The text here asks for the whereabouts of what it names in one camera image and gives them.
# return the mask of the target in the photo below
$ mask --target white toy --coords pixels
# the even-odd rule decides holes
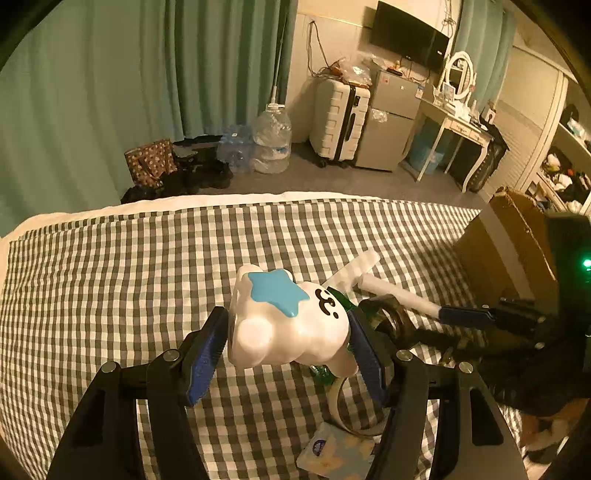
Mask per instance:
[[[343,306],[322,286],[296,284],[287,270],[263,272],[242,266],[230,304],[228,354],[240,368],[327,365],[337,377],[357,373],[347,350],[349,319]]]

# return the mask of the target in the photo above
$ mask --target white stick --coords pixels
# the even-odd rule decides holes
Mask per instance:
[[[418,295],[415,295],[408,290],[393,285],[385,280],[376,278],[373,275],[366,273],[359,277],[358,282],[361,290],[374,293],[376,295],[392,294],[400,302],[400,305],[424,313],[433,318],[439,318],[439,310],[441,307],[432,301],[428,301]]]
[[[366,250],[325,281],[322,286],[333,287],[346,294],[353,290],[361,275],[371,270],[378,262],[379,254],[375,250]]]

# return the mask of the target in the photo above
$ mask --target white suitcase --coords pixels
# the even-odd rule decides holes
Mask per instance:
[[[310,133],[310,143],[319,156],[353,160],[368,102],[368,89],[332,79],[320,82]]]

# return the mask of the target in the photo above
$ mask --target plastic water bottle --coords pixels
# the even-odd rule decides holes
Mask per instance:
[[[252,166],[261,173],[281,173],[289,166],[291,121],[285,105],[269,103],[252,126]]]
[[[251,171],[254,146],[250,128],[232,125],[217,145],[217,159],[227,163],[233,173]]]

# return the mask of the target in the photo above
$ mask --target cardboard box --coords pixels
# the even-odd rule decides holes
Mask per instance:
[[[501,297],[532,299],[541,312],[558,312],[544,213],[532,198],[499,190],[468,224],[455,250],[479,304],[494,306]]]

